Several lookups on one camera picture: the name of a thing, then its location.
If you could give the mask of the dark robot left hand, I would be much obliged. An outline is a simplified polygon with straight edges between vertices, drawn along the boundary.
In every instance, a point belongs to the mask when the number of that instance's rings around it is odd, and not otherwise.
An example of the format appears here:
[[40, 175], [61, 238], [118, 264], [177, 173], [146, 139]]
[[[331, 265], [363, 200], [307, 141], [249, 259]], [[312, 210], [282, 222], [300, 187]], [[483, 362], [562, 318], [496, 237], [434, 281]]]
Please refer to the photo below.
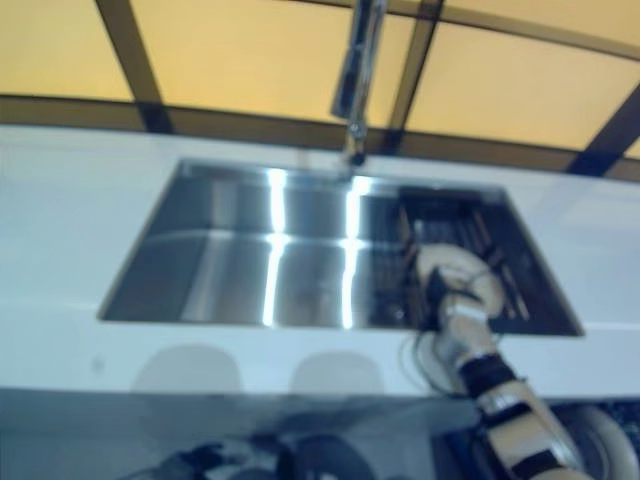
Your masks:
[[207, 474], [225, 464], [220, 443], [208, 443], [180, 451], [166, 461], [167, 479], [206, 479]]

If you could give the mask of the dark robot right hand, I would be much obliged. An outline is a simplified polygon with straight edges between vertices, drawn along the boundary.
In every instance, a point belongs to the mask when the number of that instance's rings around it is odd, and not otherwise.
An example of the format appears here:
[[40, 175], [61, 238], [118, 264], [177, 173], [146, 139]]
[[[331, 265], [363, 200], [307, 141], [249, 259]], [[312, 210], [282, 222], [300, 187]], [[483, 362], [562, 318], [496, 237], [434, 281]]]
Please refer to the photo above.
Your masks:
[[439, 332], [444, 332], [455, 319], [487, 324], [490, 311], [487, 302], [474, 291], [478, 274], [438, 266], [426, 278], [426, 303]]

